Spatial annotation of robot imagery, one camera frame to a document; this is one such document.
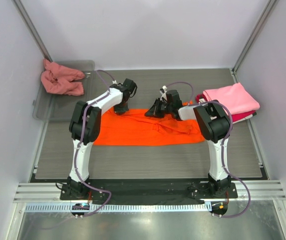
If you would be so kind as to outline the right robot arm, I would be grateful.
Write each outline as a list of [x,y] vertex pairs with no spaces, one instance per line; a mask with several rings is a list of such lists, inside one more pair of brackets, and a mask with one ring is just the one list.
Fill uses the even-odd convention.
[[162,96],[154,101],[145,116],[163,118],[165,115],[171,115],[178,121],[197,122],[209,147],[208,192],[214,198],[221,197],[231,186],[227,145],[233,121],[218,101],[184,106],[177,90],[161,92]]

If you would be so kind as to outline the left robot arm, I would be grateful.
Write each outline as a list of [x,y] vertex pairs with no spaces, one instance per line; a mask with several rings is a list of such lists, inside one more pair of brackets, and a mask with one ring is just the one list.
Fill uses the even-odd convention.
[[136,91],[137,84],[127,78],[123,83],[114,82],[93,100],[76,103],[69,125],[73,139],[73,164],[61,194],[80,200],[89,195],[89,186],[84,183],[89,178],[91,149],[100,133],[102,115],[111,108],[118,114],[126,113],[127,102]]

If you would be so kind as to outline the orange t shirt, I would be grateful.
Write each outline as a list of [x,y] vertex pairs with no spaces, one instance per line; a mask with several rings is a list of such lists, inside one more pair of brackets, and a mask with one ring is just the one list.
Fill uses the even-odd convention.
[[205,139],[195,120],[178,121],[171,115],[146,117],[146,109],[117,115],[113,108],[102,115],[95,146],[168,146],[198,144]]

